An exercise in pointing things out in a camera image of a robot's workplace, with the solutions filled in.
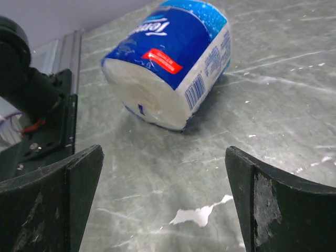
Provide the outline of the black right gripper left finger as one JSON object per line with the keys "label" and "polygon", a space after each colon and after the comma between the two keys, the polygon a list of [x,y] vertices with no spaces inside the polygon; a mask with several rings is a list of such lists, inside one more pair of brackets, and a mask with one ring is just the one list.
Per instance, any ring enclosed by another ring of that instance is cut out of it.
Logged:
{"label": "black right gripper left finger", "polygon": [[103,159],[95,144],[22,175],[1,174],[1,251],[79,251]]}

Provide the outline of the blue tissue roll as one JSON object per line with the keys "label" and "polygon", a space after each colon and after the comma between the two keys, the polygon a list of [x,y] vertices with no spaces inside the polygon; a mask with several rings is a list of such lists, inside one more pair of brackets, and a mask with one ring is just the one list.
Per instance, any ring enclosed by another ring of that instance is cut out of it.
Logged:
{"label": "blue tissue roll", "polygon": [[101,67],[128,111],[182,131],[231,58],[224,11],[203,1],[165,1],[103,57]]}

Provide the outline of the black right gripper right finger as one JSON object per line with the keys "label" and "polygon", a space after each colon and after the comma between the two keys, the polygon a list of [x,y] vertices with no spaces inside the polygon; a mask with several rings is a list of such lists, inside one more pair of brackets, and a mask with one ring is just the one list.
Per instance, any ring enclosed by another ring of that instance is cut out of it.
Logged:
{"label": "black right gripper right finger", "polygon": [[230,146],[225,165],[247,251],[335,251],[335,187]]}

